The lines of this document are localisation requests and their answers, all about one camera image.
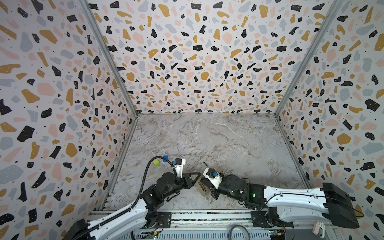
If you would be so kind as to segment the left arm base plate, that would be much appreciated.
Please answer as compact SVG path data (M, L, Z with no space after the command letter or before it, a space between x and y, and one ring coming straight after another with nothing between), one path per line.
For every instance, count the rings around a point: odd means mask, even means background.
M171 227L172 212L155 212L147 214L145 228L169 229Z

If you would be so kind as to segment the white remote control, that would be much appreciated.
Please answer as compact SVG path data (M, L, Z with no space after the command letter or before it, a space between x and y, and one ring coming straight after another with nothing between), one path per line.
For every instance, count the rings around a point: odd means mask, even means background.
M210 195L211 191L209 188L207 188L202 182L201 180L198 180L197 183L195 184L194 186L195 190L197 191L198 194L200 194L200 196L202 198L206 198L207 196Z

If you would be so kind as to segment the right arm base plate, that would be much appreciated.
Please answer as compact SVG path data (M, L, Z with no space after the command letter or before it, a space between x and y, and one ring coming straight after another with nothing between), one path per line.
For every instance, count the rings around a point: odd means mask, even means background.
M281 220L277 212L274 211L251 211L250 213L254 228L269 229L294 226L292 222Z

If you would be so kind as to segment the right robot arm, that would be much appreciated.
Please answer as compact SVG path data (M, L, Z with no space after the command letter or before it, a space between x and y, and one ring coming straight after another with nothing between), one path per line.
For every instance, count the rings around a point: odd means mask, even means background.
M325 221L345 229L360 227L350 195L332 183L313 189L281 189L252 184L235 175L224 176L208 169L201 183L217 200L220 195L238 201L247 209L264 213L262 226L298 221Z

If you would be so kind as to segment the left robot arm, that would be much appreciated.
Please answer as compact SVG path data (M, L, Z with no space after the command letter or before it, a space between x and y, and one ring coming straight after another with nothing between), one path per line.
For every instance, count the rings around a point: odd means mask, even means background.
M187 173L178 178L164 173L154 185L143 191L133 203L112 214L87 223L79 220L64 236L65 240L115 240L128 232L150 228L158 218L158 209L181 190L191 189L200 173Z

